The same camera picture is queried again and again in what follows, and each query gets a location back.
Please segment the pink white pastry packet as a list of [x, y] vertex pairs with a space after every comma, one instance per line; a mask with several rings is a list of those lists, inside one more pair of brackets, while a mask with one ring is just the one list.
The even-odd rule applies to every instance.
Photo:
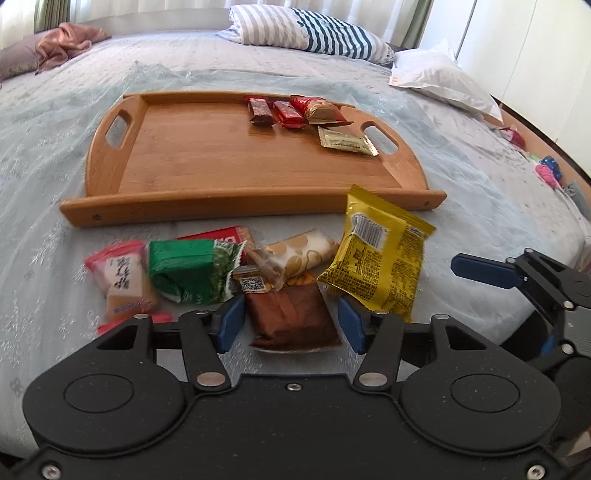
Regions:
[[146, 243], [128, 240], [90, 255], [84, 260], [96, 285], [106, 299], [104, 319], [97, 334], [102, 335], [134, 315], [148, 315], [154, 324], [173, 321], [162, 312], [160, 302], [147, 273]]

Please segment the striped pillow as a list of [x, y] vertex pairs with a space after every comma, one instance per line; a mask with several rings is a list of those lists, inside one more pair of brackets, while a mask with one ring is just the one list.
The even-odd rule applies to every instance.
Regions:
[[217, 33], [240, 45], [269, 46], [342, 56], [388, 66], [392, 47], [374, 33], [312, 10], [266, 4], [240, 4], [229, 9], [231, 26]]

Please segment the brown almond snack packet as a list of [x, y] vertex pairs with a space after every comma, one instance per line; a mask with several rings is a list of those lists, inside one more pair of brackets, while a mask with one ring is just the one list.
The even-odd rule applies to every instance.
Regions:
[[232, 273], [232, 279], [245, 294], [253, 349], [267, 353], [308, 353], [342, 345], [311, 271], [287, 279], [278, 290], [253, 265], [239, 267]]

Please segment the light blue lace cloth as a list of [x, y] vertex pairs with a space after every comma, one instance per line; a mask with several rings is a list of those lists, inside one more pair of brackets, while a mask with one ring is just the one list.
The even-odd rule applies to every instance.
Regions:
[[[399, 146], [326, 149], [314, 127], [250, 123], [247, 95], [321, 96]], [[590, 225], [486, 123], [391, 87], [240, 71], [65, 70], [1, 88], [1, 449], [36, 448], [29, 384], [93, 340], [106, 301], [84, 260], [124, 240], [154, 244], [242, 224], [262, 243], [311, 229], [339, 239], [360, 186], [435, 227], [412, 318], [447, 312], [501, 343], [532, 313], [517, 292], [457, 278], [465, 252], [533, 248], [582, 269]]]

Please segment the white gold dotted snack bar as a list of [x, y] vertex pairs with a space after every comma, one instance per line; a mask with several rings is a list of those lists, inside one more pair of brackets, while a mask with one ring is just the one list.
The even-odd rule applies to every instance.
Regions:
[[247, 249], [247, 255], [270, 285], [280, 290], [288, 279], [331, 261], [338, 249], [337, 241], [315, 228], [260, 248]]

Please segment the grey bedsheet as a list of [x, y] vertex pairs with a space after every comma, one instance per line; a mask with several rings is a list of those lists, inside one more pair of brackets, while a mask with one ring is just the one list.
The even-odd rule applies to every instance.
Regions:
[[458, 252], [501, 258], [526, 247], [577, 265], [590, 258], [590, 224], [550, 188], [533, 163], [470, 113], [388, 83], [365, 61], [242, 46], [212, 33], [118, 38], [53, 70], [1, 88], [1, 263], [25, 269], [83, 253], [133, 227], [77, 235], [60, 213], [83, 189], [93, 133], [125, 93], [245, 90], [327, 95], [356, 105], [401, 133], [429, 183], [447, 199], [428, 215], [435, 261]]

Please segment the red Biscoff packet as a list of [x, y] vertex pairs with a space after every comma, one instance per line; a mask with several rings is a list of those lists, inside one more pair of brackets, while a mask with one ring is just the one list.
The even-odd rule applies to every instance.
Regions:
[[221, 240], [228, 243], [245, 243], [246, 247], [255, 248], [256, 241], [248, 227], [235, 225], [211, 231], [188, 234], [178, 237], [178, 240]]

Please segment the pink crumpled cloth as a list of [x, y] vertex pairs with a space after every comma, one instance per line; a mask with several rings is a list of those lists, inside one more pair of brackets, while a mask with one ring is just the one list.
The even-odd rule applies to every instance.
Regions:
[[102, 28], [71, 22], [60, 23], [43, 34], [35, 46], [38, 54], [36, 73], [52, 70], [82, 55], [96, 43], [110, 39]]

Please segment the gold tea sachet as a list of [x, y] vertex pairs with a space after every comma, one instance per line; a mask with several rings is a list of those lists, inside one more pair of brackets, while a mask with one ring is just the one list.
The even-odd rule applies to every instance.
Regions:
[[379, 155], [379, 150], [366, 135], [358, 137], [318, 126], [318, 138], [322, 147], [325, 148], [373, 157]]

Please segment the wooden serving tray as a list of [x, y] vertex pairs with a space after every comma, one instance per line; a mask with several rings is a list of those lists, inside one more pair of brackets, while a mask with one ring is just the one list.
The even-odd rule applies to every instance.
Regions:
[[394, 152], [328, 149], [312, 127], [254, 126], [242, 92], [127, 94], [94, 133], [84, 195], [64, 200], [61, 213], [77, 227], [339, 213], [353, 186], [413, 211], [445, 201], [394, 129], [352, 105], [341, 110], [348, 134], [376, 128]]

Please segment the white pillow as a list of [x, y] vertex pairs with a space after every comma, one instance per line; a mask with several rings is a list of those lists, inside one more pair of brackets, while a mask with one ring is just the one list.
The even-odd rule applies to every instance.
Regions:
[[390, 85], [417, 91], [500, 124], [501, 109], [493, 97], [440, 46], [394, 54]]

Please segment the green curtain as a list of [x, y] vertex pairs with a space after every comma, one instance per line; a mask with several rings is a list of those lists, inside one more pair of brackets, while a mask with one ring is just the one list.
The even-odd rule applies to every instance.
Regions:
[[69, 0], [37, 0], [34, 14], [34, 32], [57, 28], [70, 20]]

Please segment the green snack packet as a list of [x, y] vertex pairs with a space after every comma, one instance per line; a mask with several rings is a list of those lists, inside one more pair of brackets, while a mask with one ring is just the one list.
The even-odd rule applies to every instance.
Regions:
[[174, 303], [213, 305], [233, 296], [231, 273], [245, 242], [159, 240], [147, 246], [148, 275], [155, 290]]

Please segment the dark red candy bar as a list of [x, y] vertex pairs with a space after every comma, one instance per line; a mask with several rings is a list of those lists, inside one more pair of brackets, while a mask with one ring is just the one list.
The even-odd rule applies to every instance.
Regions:
[[245, 103], [249, 109], [249, 121], [254, 126], [273, 126], [273, 112], [266, 98], [249, 96], [245, 97]]

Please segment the yellow snack bag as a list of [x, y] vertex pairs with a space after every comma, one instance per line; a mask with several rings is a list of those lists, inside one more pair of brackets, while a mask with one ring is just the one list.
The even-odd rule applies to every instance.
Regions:
[[410, 323], [425, 242], [435, 231], [420, 217], [353, 186], [341, 244], [318, 280], [370, 311], [395, 313]]

